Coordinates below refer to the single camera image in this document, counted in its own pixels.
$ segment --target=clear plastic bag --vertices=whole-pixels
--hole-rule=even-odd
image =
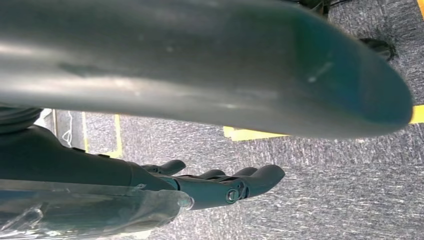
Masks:
[[[193,200],[184,192],[0,180],[0,239],[91,239],[159,228]]]

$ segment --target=yellow floor marking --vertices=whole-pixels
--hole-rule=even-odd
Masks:
[[[115,133],[116,133],[116,150],[104,152],[102,154],[108,155],[111,158],[116,159],[116,158],[121,158],[123,156],[122,137],[121,137],[121,117],[118,114],[115,114],[113,116],[113,119],[114,119]],[[86,120],[85,112],[82,112],[82,134],[83,134],[83,141],[84,141],[84,149],[86,152],[89,153],[89,140],[88,140],[88,134],[87,134],[87,120]]]
[[[424,105],[418,105],[413,107],[413,114],[410,124],[421,124],[424,123]]]
[[[89,152],[89,138],[87,136],[87,121],[86,121],[86,113],[82,112],[82,137],[84,140],[84,150]]]
[[[409,124],[420,124],[420,123],[424,123],[424,105],[418,105],[413,107],[412,119],[409,122]],[[231,140],[234,142],[288,136],[284,134],[253,131],[253,130],[247,130],[247,129],[235,130],[233,127],[230,127],[230,126],[224,126],[223,130],[224,130],[224,136],[226,138],[231,138]]]
[[[421,10],[422,18],[424,19],[424,0],[417,0],[418,7]]]
[[[103,153],[104,155],[108,155],[111,158],[117,159],[122,158],[122,137],[121,137],[121,117],[118,114],[114,116],[114,125],[115,125],[115,133],[116,133],[116,150]]]

